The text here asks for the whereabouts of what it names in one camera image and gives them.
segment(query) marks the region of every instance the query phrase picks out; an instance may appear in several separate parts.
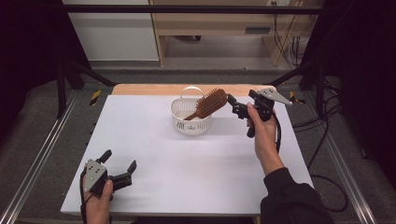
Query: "wooden hairbrush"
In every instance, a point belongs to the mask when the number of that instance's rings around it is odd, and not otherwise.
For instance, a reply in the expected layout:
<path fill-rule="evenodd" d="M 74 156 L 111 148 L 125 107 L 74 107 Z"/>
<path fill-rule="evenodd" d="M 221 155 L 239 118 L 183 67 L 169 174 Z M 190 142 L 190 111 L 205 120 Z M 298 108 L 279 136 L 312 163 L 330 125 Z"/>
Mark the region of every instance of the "wooden hairbrush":
<path fill-rule="evenodd" d="M 223 89 L 219 88 L 210 91 L 207 95 L 197 101 L 195 112 L 184 118 L 184 120 L 192 120 L 196 117 L 204 119 L 213 114 L 215 111 L 227 104 L 227 95 L 228 94 L 225 93 Z"/>

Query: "black jacket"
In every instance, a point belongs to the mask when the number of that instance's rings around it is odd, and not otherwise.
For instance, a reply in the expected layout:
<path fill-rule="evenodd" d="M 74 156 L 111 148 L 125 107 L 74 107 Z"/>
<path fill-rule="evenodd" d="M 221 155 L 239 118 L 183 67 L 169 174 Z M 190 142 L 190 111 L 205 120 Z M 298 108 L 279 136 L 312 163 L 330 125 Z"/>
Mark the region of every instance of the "black jacket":
<path fill-rule="evenodd" d="M 262 199 L 261 223 L 333 223 L 317 192 L 308 184 L 297 184 L 288 168 L 264 178 L 268 196 Z"/>

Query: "plastic basket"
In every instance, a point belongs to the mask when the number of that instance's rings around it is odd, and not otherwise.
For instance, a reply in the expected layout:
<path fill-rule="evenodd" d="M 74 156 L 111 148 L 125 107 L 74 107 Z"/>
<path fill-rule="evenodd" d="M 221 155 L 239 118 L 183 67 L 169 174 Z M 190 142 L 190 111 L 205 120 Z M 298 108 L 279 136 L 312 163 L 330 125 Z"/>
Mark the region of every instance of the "plastic basket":
<path fill-rule="evenodd" d="M 204 93 L 197 87 L 187 87 L 180 94 L 179 99 L 175 99 L 171 104 L 173 116 L 173 124 L 175 128 L 186 135 L 197 135 L 207 131 L 210 127 L 212 115 L 204 118 L 194 118 L 192 120 L 184 120 L 184 118 L 195 112 L 195 107 L 199 98 L 183 98 L 183 93 L 188 90 L 199 91 L 203 96 Z"/>

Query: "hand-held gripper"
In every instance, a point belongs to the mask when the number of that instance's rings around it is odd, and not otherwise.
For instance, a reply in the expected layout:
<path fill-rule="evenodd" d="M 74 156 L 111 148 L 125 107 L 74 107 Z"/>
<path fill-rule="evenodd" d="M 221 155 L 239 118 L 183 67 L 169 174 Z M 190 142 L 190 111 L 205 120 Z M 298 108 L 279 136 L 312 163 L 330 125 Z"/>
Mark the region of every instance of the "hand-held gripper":
<path fill-rule="evenodd" d="M 267 121 L 269 118 L 271 118 L 274 109 L 274 101 L 265 98 L 254 90 L 250 90 L 248 96 L 254 100 L 254 107 L 256 107 L 257 112 L 259 112 L 260 118 L 263 121 Z M 250 119 L 247 105 L 236 102 L 236 99 L 231 94 L 228 94 L 228 103 L 233 106 L 233 113 L 238 115 L 238 118 Z M 247 136 L 252 138 L 254 135 L 254 128 L 249 128 L 247 131 Z"/>
<path fill-rule="evenodd" d="M 132 185 L 131 175 L 137 167 L 136 161 L 132 162 L 125 174 L 115 176 L 107 175 L 107 168 L 101 163 L 105 163 L 111 154 L 111 150 L 109 149 L 100 159 L 96 161 L 88 160 L 84 192 L 90 191 L 95 195 L 102 195 L 103 187 L 108 179 L 113 181 L 113 191 Z"/>
<path fill-rule="evenodd" d="M 283 97 L 281 94 L 279 94 L 277 91 L 275 91 L 272 88 L 266 88 L 259 91 L 250 90 L 248 96 L 250 96 L 254 100 L 254 107 L 259 112 L 259 116 L 262 119 L 262 121 L 267 121 L 268 119 L 271 118 L 271 116 L 274 115 L 277 125 L 276 150 L 279 151 L 281 131 L 280 131 L 279 120 L 277 120 L 277 117 L 274 114 L 274 104 L 275 101 L 285 105 L 291 105 L 292 102 L 288 101 L 285 97 Z M 250 119 L 247 105 L 236 102 L 236 99 L 231 94 L 228 94 L 227 101 L 233 107 L 233 113 L 238 115 L 238 118 Z M 247 131 L 247 136 L 252 138 L 254 137 L 254 135 L 255 135 L 254 128 L 249 128 Z"/>

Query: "tabletop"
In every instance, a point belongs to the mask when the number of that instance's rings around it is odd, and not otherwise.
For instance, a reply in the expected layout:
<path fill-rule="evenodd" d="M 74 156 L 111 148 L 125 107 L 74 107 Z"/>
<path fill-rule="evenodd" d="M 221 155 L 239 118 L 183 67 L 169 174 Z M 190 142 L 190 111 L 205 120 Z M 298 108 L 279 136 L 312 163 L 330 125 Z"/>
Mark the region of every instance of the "tabletop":
<path fill-rule="evenodd" d="M 133 184 L 115 192 L 110 213 L 123 216 L 257 216 L 268 192 L 264 174 L 247 137 L 246 121 L 225 105 L 216 111 L 207 132 L 179 133 L 170 104 L 191 85 L 120 84 L 106 99 L 90 143 L 70 186 L 61 212 L 79 215 L 78 179 L 88 159 L 107 149 L 104 166 L 120 175 L 133 160 Z M 240 103 L 252 102 L 249 90 L 261 85 L 193 85 L 203 92 L 222 88 Z M 279 155 L 298 183 L 312 181 L 304 164 L 286 107 L 275 104 L 282 126 Z"/>

